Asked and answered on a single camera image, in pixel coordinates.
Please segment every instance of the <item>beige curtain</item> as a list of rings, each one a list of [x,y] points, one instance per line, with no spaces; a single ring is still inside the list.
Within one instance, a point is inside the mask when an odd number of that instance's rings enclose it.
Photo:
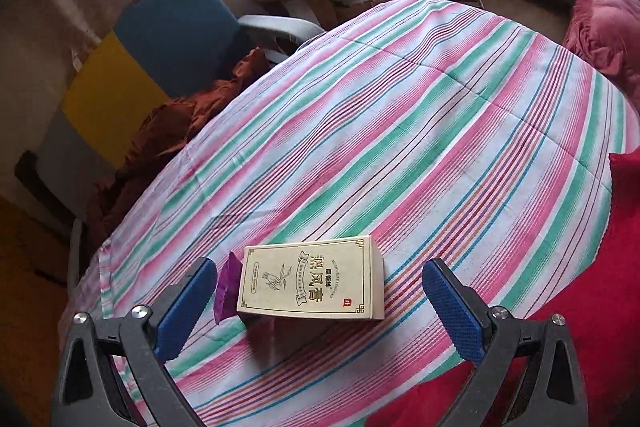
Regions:
[[[133,1],[0,0],[0,196],[38,219],[49,216],[14,179],[14,165],[38,147],[76,68]]]

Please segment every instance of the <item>blue gripper pad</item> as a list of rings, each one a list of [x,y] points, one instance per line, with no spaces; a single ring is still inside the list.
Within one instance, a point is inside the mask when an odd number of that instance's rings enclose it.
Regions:
[[[436,310],[460,357],[470,360],[478,367],[484,357],[482,327],[435,261],[444,264],[440,259],[432,259],[424,264],[422,289]],[[458,282],[459,289],[465,288],[450,271],[449,274]]]
[[[154,354],[162,363],[180,354],[217,283],[216,264],[206,259],[158,324]]]

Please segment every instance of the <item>white box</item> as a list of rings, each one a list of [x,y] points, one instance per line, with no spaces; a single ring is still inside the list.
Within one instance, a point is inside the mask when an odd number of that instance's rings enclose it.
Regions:
[[[382,256],[370,235],[246,247],[237,309],[278,317],[384,319]]]

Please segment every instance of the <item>purple wrapper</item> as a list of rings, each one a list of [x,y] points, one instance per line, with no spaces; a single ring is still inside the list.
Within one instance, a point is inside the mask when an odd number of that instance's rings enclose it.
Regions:
[[[222,266],[218,276],[218,287],[213,300],[213,317],[216,324],[224,319],[238,315],[236,305],[240,293],[240,278],[242,276],[242,261],[236,254],[229,252],[226,263]]]

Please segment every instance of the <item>striped bedsheet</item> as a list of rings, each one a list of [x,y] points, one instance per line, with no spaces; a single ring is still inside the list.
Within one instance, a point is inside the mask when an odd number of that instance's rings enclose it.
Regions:
[[[66,318],[124,315],[199,256],[220,267],[245,245],[370,233],[384,321],[216,326],[209,303],[168,364],[209,426],[363,425],[460,361],[423,263],[442,257],[486,302],[531,314],[594,259],[607,153],[639,144],[622,93],[532,30],[443,0],[381,4],[209,123],[100,248]]]

